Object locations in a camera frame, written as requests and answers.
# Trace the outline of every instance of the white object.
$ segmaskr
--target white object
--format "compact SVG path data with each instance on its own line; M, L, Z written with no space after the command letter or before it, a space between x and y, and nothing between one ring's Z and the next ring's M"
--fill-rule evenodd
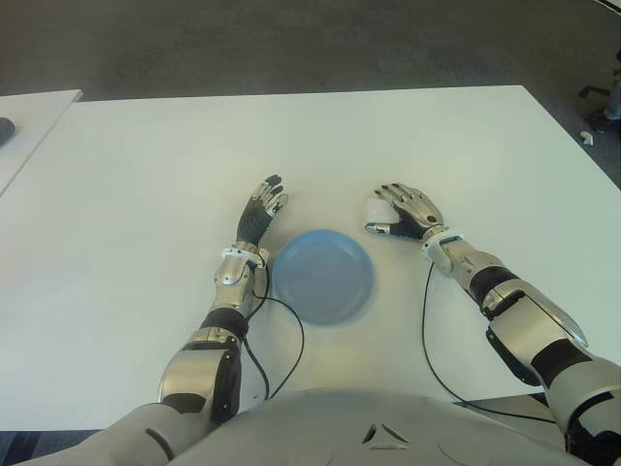
M220 257L225 258L228 255L232 255L234 257L243 257L249 263L251 263L254 267L258 267L259 269L264 269L265 265L270 261L270 252L268 250L264 250L261 248L258 254L254 254L249 250L240 250L238 248L225 248L222 250Z
M0 146L0 196L65 110L81 96L79 90L61 90L0 97L0 117L16 126L13 136Z
M391 181L427 194L447 225L567 311L589 350L621 363L621 242L575 227L588 213L621 231L621 192L521 86L86 102L0 199L0 430L100 428L154 401L212 303L248 196L276 172L291 199L261 246L276 255L302 232L335 229L376 272L358 318L307 327L283 392L450 399L420 345L429 262L415 242L364 230L367 198ZM434 273L427 341L448 386L466 399L538 391L512 375L486 327ZM266 303L248 339L278 384L297 357L297 322ZM262 397L244 355L243 408Z
M591 133L582 131L580 137L582 138L582 144L585 146L593 146L593 135Z
M367 223L398 223L399 214L384 199L367 200Z
M443 272L448 274L452 268L452 263L450 257L448 257L442 249L441 244L456 239L463 240L464 234L455 233L451 230L442 231L442 233L429 238L420 247L420 251L427 260L436 263Z

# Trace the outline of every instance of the small logo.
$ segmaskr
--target small logo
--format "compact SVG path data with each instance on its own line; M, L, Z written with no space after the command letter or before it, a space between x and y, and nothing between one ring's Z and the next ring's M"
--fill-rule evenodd
M406 437L384 423L379 426L381 428L378 428L375 423L371 424L362 440L363 445L373 440L368 446L369 449L408 449L409 440Z

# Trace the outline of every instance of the black joint segment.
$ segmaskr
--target black joint segment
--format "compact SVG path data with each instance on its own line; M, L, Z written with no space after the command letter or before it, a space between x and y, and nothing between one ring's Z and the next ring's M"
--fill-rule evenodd
M604 430L593 436L578 420L568 429L565 448L588 464L612 466L621 456L621 435Z
M261 238L272 222L272 218L263 210L256 213L258 211L256 206L253 211L254 213L244 211L242 214L237 227L237 241L245 241L258 247Z
M162 405L170 406L180 414L200 413L205 406L205 398L196 393L173 393L164 397Z
M236 350L236 343L229 337L225 343L220 342L190 342L181 351L195 350Z
M400 223L392 223L390 225L390 234L392 236L405 236L411 238L411 232L409 230L409 227L404 221Z
M531 365L543 379L546 387L550 387L554 378L568 367L579 362L592 361L567 338L550 343L538 352Z
M211 311L201 324L201 328L219 327L232 332L243 340L248 332L248 322L240 313L230 308L218 308Z
M517 278L516 275L512 274L509 269L505 267L487 267L474 275L470 282L470 295L473 297L476 304L482 308L485 296L487 296L487 293L495 286Z
M511 373L515 377L517 377L526 385L540 385L537 377L529 369L524 367L524 365L520 363L520 361L517 360L517 358L507 349L507 347L503 345L503 342L498 339L498 337L491 328L487 329L487 331L485 332L485 336L487 337L487 341L489 342L489 344L496 351L498 356L501 357L503 362L507 365L509 371L511 371Z
M265 179L265 183L269 184L270 186L276 186L281 181L282 181L282 178L279 177L278 175L271 175L270 177Z
M217 367L213 386L212 421L225 422L240 408L242 361L240 352L226 351Z
M171 446L168 444L168 442L166 442L166 439L164 437L162 437L158 432L154 431L153 429L147 429L145 433L149 435L151 439L157 442L157 445L159 445L159 447L164 451L164 454L169 461L175 459L173 449L171 449Z

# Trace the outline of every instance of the robot finger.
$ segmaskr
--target robot finger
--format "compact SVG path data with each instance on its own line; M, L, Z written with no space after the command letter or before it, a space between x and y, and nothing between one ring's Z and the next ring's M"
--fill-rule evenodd
M405 196L411 199L415 199L422 194L422 192L420 192L418 189L414 189L413 187L406 186L402 183L392 183L392 185L399 189L401 192L403 192Z
M255 201L257 199L260 199L261 196L263 196L266 192L272 189L273 186L279 184L280 181L281 178L278 175L271 175L270 177L266 178L264 182L256 187L256 189L252 193L251 199Z
M265 206L265 212L268 216L275 216L280 209L282 209L287 201L289 200L289 196L284 192L275 196L270 202L268 202L267 206Z
M261 201L261 203L264 206L267 206L270 203L270 201L274 198L274 196L280 194L283 191L284 191L284 187L282 187L282 184L279 184L278 186L268 191L265 191L265 193L261 197L259 197L259 201Z
M391 206L400 206L404 201L404 195L397 190L394 186L390 186L388 184L383 184L379 191L376 191L380 197L385 199L390 203Z

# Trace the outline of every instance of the computer mouse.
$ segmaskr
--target computer mouse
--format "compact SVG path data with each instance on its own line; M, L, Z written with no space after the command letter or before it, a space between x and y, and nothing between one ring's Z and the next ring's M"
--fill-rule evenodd
M8 118L0 117L0 146L2 146L13 133L16 131L16 126Z

